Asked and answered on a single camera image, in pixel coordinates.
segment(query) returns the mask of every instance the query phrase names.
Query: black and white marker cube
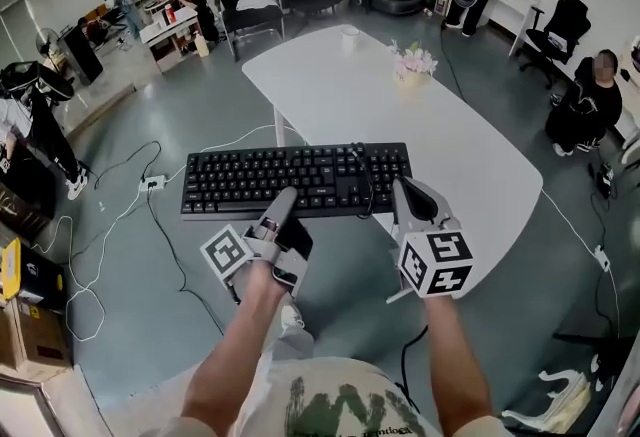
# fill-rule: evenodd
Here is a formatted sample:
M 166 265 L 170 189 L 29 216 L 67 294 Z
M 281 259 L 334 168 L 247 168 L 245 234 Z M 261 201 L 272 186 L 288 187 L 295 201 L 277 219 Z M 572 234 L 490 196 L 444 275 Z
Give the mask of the black and white marker cube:
M 231 225 L 200 247 L 200 252 L 218 279 L 225 281 L 244 265 L 254 254 Z
M 464 231 L 407 233 L 398 268 L 421 298 L 454 295 L 463 290 L 473 267 Z

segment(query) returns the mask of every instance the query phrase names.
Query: cardboard box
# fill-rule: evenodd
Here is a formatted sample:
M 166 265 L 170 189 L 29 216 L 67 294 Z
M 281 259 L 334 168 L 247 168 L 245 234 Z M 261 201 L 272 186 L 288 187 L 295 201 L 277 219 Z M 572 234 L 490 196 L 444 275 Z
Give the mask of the cardboard box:
M 69 351 L 55 313 L 20 300 L 0 311 L 0 373 L 45 382 L 71 368 Z

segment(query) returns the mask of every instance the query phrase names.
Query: flower pot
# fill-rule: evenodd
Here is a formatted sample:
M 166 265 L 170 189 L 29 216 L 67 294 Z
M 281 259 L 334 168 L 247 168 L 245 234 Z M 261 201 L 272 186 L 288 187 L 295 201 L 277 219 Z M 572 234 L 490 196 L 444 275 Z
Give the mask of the flower pot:
M 408 69 L 399 70 L 397 68 L 393 70 L 393 79 L 405 89 L 413 89 L 424 85 L 429 82 L 430 78 L 429 73 L 418 73 Z

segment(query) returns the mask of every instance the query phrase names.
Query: green print on shirt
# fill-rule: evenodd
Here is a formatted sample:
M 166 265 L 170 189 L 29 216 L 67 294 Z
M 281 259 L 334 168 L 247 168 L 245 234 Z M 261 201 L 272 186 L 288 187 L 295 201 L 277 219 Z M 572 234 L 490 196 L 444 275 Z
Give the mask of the green print on shirt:
M 309 405 L 304 405 L 304 380 L 296 378 L 291 383 L 291 396 L 285 414 L 285 433 L 287 437 L 315 436 L 337 437 L 340 415 L 344 404 L 362 423 L 365 436 L 386 434 L 417 434 L 427 437 L 418 419 L 404 400 L 390 391 L 386 391 L 389 405 L 407 424 L 407 428 L 381 430 L 380 426 L 387 413 L 385 400 L 379 394 L 369 395 L 369 407 L 364 404 L 358 390 L 349 384 L 340 386 L 335 402 L 329 401 L 326 393 L 316 394 Z

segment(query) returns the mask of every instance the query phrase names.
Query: small white cup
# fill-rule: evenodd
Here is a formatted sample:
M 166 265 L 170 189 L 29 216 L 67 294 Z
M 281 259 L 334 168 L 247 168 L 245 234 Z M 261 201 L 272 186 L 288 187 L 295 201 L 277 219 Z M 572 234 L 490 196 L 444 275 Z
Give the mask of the small white cup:
M 355 26 L 345 26 L 340 30 L 340 33 L 342 34 L 342 51 L 345 53 L 353 53 L 358 44 L 360 30 Z

